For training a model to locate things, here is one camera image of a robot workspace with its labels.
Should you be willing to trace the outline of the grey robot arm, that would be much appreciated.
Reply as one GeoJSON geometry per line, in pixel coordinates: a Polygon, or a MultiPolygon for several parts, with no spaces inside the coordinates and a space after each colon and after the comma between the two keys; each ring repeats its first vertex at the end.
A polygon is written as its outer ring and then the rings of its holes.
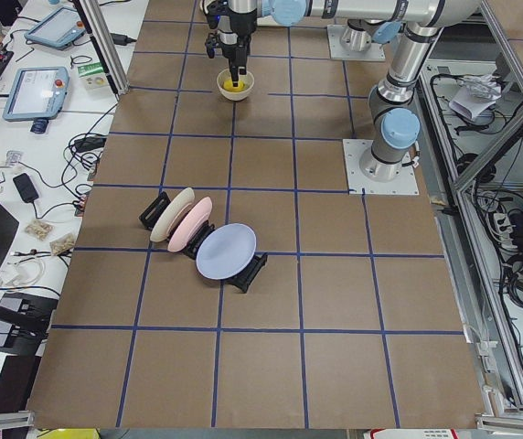
{"type": "MultiPolygon", "coordinates": [[[[401,28],[407,4],[398,1],[389,17],[349,16],[337,29],[336,47],[362,55],[374,44],[389,43],[401,28]]],[[[337,1],[203,1],[201,9],[210,29],[205,41],[207,55],[213,59],[221,51],[229,64],[229,84],[236,86],[247,74],[251,37],[260,18],[269,16],[281,27],[292,27],[308,16],[333,19],[338,6],[337,1]]]]}
{"type": "Polygon", "coordinates": [[[460,23],[479,7],[478,1],[260,1],[258,16],[271,16],[290,27],[306,16],[362,21],[401,22],[405,25],[388,73],[368,98],[376,136],[359,160],[367,178],[389,182],[419,135],[421,125],[405,106],[437,38],[446,27],[460,23]]]}

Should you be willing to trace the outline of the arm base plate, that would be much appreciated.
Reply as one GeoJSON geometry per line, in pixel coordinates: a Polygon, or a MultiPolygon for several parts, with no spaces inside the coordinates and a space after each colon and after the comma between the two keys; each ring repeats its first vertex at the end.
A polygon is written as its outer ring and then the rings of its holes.
{"type": "Polygon", "coordinates": [[[370,139],[344,139],[347,191],[351,195],[418,196],[412,157],[408,151],[397,164],[383,164],[372,155],[370,139]]]}
{"type": "Polygon", "coordinates": [[[374,43],[365,30],[328,25],[326,33],[331,59],[364,62],[384,62],[386,59],[382,46],[374,43]]]}

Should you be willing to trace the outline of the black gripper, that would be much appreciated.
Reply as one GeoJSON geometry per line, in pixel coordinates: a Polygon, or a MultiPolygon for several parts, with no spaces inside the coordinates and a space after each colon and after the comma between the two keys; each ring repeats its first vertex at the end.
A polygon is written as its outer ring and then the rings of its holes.
{"type": "Polygon", "coordinates": [[[214,59],[216,50],[221,50],[229,62],[232,86],[238,87],[240,75],[247,74],[251,36],[257,28],[257,2],[204,1],[203,13],[210,29],[206,53],[214,59]]]}

